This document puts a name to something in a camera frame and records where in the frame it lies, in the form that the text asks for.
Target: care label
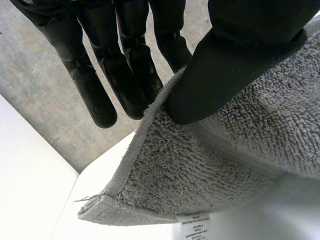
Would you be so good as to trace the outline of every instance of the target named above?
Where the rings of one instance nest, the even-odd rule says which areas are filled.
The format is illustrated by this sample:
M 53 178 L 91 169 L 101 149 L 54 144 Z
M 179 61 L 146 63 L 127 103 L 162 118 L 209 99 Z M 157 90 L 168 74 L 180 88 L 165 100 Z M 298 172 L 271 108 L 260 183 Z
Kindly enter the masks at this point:
M 185 240 L 209 240 L 210 216 L 200 213 L 176 217 Z

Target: black robotic finger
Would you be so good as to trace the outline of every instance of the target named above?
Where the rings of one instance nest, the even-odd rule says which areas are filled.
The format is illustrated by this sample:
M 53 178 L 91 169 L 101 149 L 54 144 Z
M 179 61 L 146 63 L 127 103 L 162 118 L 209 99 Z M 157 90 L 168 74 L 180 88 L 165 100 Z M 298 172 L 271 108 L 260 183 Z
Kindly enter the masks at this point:
M 100 128 L 113 126 L 117 112 L 83 46 L 83 32 L 77 18 L 69 17 L 36 27 L 57 51 L 95 124 Z
M 122 49 L 134 76 L 153 102 L 163 88 L 146 45 L 148 0 L 115 0 Z
M 180 35 L 184 26 L 186 0 L 150 0 L 150 6 L 158 48 L 176 73 L 192 57 L 185 38 Z
M 178 124 L 217 112 L 243 88 L 296 53 L 315 0 L 209 0 L 213 28 L 198 44 L 167 100 Z
M 78 19 L 124 111 L 132 119 L 141 119 L 151 102 L 121 53 L 114 5 L 108 2 L 86 9 Z

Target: loose thread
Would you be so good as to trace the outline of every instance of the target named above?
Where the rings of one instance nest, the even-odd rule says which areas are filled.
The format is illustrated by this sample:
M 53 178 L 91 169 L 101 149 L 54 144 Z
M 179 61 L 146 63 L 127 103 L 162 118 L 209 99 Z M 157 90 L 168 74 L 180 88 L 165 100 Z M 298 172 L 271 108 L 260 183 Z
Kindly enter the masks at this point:
M 92 197 L 86 196 L 86 197 L 82 198 L 81 200 L 75 200 L 72 204 L 78 203 L 78 202 L 89 201 L 89 200 L 95 199 L 95 198 L 97 198 L 97 197 L 99 197 L 99 195 L 93 195 Z

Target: gray concrete surface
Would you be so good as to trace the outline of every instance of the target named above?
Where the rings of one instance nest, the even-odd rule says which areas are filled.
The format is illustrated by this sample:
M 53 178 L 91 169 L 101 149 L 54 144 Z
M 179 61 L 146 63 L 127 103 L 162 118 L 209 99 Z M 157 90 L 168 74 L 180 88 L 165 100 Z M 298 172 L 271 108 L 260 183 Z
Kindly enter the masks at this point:
M 208 0 L 187 0 L 182 35 L 192 52 L 211 27 L 207 3 Z M 146 39 L 165 84 L 173 73 L 157 49 L 151 12 Z M 110 129 L 98 128 L 91 120 L 54 48 L 9 0 L 0 2 L 0 94 L 78 172 L 139 125 L 122 110 L 86 35 L 83 41 L 118 112 L 118 121 Z

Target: terry cloth towel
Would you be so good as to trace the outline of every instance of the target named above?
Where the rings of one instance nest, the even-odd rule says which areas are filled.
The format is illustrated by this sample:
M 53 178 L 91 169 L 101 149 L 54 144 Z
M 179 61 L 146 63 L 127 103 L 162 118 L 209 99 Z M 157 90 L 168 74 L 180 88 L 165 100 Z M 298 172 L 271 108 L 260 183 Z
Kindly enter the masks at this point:
M 282 173 L 320 180 L 320 18 L 294 56 L 218 113 L 177 125 L 165 86 L 106 187 L 78 218 L 112 226 L 176 223 L 176 215 L 242 206 Z

